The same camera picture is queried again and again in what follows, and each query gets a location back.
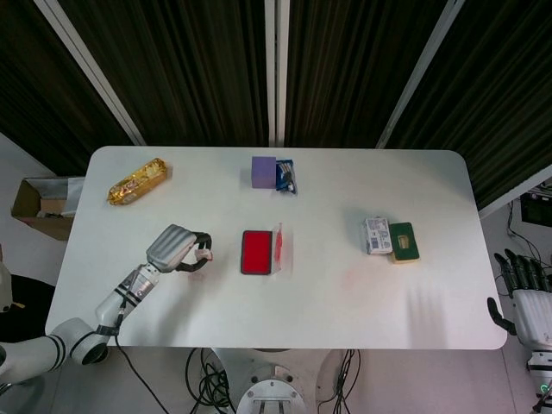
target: blue snack package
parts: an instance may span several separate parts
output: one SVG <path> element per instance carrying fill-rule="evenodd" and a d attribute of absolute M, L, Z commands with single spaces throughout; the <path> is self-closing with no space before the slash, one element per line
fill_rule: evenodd
<path fill-rule="evenodd" d="M 276 160 L 276 190 L 297 194 L 293 160 Z"/>

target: cardboard box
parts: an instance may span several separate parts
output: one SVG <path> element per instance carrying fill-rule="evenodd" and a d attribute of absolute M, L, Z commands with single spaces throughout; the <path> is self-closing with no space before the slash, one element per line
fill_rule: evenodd
<path fill-rule="evenodd" d="M 55 191 L 48 187 L 47 180 L 55 184 Z M 71 233 L 73 217 L 61 216 L 66 197 L 67 178 L 24 179 L 19 185 L 11 216 L 56 240 L 67 240 Z M 48 213 L 47 216 L 37 217 L 41 210 Z"/>

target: black curtain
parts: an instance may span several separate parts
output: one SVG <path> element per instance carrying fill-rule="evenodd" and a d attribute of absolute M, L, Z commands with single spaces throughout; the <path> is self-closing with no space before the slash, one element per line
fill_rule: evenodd
<path fill-rule="evenodd" d="M 446 0 L 293 0 L 285 144 L 374 147 Z"/>
<path fill-rule="evenodd" d="M 59 175 L 131 142 L 31 0 L 0 0 L 0 132 Z"/>
<path fill-rule="evenodd" d="M 457 151 L 480 208 L 552 164 L 552 2 L 466 1 L 387 147 Z"/>
<path fill-rule="evenodd" d="M 149 145 L 267 145 L 262 0 L 60 3 Z"/>

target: packaged food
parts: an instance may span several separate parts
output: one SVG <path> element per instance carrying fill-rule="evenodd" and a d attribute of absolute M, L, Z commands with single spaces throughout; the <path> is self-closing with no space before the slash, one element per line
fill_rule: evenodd
<path fill-rule="evenodd" d="M 110 188 L 110 204 L 130 204 L 166 180 L 165 161 L 155 158 Z"/>

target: white table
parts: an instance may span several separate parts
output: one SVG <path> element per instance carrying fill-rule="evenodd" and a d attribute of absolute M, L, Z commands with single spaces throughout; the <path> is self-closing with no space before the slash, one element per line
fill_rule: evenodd
<path fill-rule="evenodd" d="M 298 195 L 256 190 L 251 157 L 292 158 Z M 172 177 L 127 206 L 108 189 L 154 157 Z M 367 216 L 411 222 L 421 260 L 369 256 Z M 284 268 L 240 273 L 242 232 L 284 228 Z M 211 234 L 214 261 L 171 273 L 127 318 L 125 345 L 218 348 L 501 347 L 499 304 L 466 165 L 449 151 L 105 147 L 92 157 L 47 331 L 94 310 L 171 223 Z"/>

